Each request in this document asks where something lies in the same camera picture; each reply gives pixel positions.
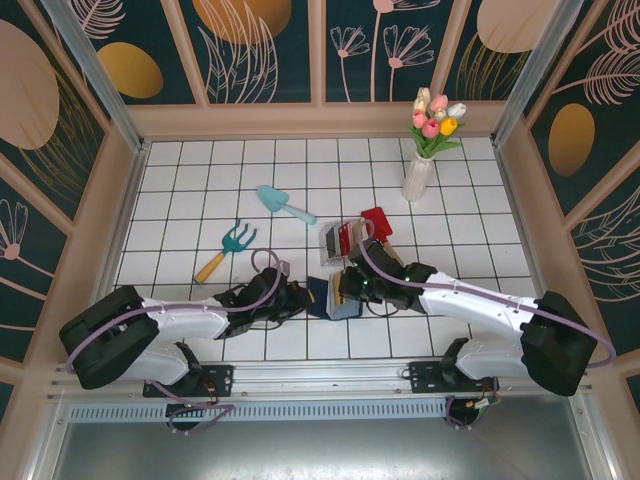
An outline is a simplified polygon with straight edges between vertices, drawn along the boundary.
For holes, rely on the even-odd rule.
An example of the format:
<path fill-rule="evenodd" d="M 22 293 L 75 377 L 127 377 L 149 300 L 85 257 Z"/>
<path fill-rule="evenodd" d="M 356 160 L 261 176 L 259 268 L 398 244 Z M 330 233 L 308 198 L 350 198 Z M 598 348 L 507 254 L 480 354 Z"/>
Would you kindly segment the dark blue card holder wallet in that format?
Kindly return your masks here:
<path fill-rule="evenodd" d="M 330 321 L 341 321 L 362 316 L 363 305 L 361 302 L 352 299 L 346 299 L 340 305 L 334 302 L 327 279 L 308 276 L 306 286 L 314 298 L 312 304 L 306 309 L 310 316 Z"/>

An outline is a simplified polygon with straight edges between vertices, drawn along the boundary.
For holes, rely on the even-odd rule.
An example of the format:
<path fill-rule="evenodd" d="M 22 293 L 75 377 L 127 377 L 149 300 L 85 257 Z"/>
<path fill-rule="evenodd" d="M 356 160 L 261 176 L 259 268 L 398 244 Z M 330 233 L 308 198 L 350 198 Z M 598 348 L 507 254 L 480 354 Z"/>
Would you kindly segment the clear acrylic card stand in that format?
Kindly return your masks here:
<path fill-rule="evenodd" d="M 346 259 L 348 256 L 341 256 L 340 258 L 335 258 L 335 259 L 329 259 L 327 257 L 327 253 L 326 253 L 326 249 L 325 249 L 325 234 L 328 230 L 330 230 L 331 228 L 335 228 L 338 231 L 338 228 L 344 224 L 344 223 L 351 223 L 352 221 L 358 220 L 358 219 L 362 219 L 357 218 L 357 219 L 351 219 L 348 221 L 343 221 L 343 222 L 331 222 L 331 223 L 327 223 L 325 224 L 319 234 L 318 234 L 318 242 L 319 242 L 319 248 L 320 248 L 320 258 L 321 258 L 321 265 L 323 267 L 327 267 L 327 266 L 334 266 L 336 264 L 338 264 L 340 261 Z"/>

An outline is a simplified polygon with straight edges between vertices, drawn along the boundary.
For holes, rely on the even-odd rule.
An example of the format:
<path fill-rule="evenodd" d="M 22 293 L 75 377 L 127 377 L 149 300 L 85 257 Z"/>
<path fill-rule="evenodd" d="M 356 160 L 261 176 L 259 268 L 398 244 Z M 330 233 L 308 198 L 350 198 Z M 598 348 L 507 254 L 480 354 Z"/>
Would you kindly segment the light blue toy trowel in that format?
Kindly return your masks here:
<path fill-rule="evenodd" d="M 268 185 L 260 185 L 257 188 L 257 195 L 271 213 L 285 211 L 308 225 L 315 225 L 317 222 L 317 218 L 314 215 L 290 205 L 289 195 L 284 191 L 274 189 Z"/>

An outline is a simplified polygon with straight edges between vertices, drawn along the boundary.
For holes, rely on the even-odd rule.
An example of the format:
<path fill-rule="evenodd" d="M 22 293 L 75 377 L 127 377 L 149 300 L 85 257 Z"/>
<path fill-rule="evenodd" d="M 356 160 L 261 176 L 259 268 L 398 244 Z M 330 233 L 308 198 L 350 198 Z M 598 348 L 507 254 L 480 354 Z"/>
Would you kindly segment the white ribbed vase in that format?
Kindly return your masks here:
<path fill-rule="evenodd" d="M 433 157 L 422 157 L 417 152 L 409 164 L 402 187 L 402 197 L 408 202 L 419 200 L 435 169 Z"/>

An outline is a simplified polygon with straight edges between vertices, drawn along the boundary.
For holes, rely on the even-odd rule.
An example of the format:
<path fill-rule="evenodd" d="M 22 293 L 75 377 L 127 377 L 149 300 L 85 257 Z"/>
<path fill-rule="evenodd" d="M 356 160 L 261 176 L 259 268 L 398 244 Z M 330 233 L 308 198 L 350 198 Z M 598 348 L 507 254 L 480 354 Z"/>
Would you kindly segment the tulip bouquet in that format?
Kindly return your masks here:
<path fill-rule="evenodd" d="M 411 138 L 421 158 L 434 158 L 437 153 L 460 146 L 453 139 L 462 127 L 460 120 L 467 112 L 464 103 L 451 104 L 445 94 L 431 95 L 428 87 L 420 87 L 412 106 L 409 126 Z"/>

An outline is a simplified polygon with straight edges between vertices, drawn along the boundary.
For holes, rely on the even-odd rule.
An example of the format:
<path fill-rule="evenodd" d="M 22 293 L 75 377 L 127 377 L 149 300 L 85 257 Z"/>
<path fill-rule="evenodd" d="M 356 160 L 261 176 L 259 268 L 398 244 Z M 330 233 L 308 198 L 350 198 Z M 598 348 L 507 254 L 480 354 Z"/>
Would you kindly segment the aluminium front rail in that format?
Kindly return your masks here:
<path fill-rule="evenodd" d="M 408 398 L 408 359 L 240 361 L 233 364 L 232 400 L 342 400 Z M 55 368 L 46 387 L 49 401 L 124 402 L 142 400 L 141 380 L 117 380 L 85 390 L 74 375 Z"/>

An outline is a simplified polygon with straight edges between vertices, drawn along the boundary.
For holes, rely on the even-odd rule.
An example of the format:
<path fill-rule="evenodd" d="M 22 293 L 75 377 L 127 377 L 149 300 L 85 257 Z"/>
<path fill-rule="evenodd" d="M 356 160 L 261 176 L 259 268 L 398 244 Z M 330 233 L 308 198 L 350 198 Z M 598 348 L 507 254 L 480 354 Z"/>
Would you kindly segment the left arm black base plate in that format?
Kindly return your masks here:
<path fill-rule="evenodd" d="M 195 378 L 188 374 L 176 385 L 166 386 L 172 394 L 182 398 L 230 397 L 234 383 L 234 366 L 229 364 L 205 365 Z"/>

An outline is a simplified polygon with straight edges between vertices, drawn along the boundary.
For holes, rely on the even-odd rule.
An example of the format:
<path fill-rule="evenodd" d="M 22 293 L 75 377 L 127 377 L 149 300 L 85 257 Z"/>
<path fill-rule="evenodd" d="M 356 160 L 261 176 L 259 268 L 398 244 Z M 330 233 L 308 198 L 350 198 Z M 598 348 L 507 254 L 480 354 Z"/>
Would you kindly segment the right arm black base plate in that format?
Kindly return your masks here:
<path fill-rule="evenodd" d="M 408 364 L 411 390 L 417 393 L 481 393 L 484 387 L 500 389 L 497 377 L 472 379 L 455 365 L 442 361 L 416 361 Z"/>

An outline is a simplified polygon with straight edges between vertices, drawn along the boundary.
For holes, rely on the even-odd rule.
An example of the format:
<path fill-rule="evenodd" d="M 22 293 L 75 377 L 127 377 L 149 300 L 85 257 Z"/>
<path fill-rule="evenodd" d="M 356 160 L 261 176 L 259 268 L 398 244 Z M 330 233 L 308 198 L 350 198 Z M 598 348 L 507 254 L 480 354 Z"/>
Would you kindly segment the aluminium corner post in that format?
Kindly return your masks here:
<path fill-rule="evenodd" d="M 93 40 L 107 40 L 126 17 L 123 0 L 38 0 L 46 11 L 60 46 L 71 54 L 81 76 L 91 86 L 99 104 L 109 114 L 126 143 L 135 153 L 143 137 L 106 67 Z"/>
<path fill-rule="evenodd" d="M 554 8 L 492 131 L 492 145 L 496 149 L 500 150 L 508 140 L 526 104 L 575 23 L 583 3 L 584 0 L 559 0 Z"/>

